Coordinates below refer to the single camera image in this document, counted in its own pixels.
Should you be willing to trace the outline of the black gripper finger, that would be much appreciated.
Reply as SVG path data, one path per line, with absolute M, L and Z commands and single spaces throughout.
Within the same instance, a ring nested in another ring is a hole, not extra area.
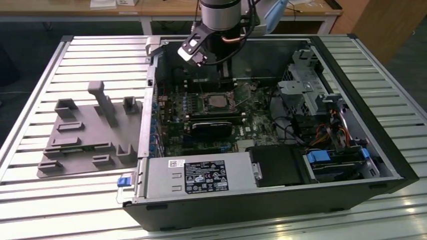
M 217 65 L 217 72 L 220 78 L 229 78 L 231 77 L 231 70 L 229 70 L 229 63 L 223 62 Z

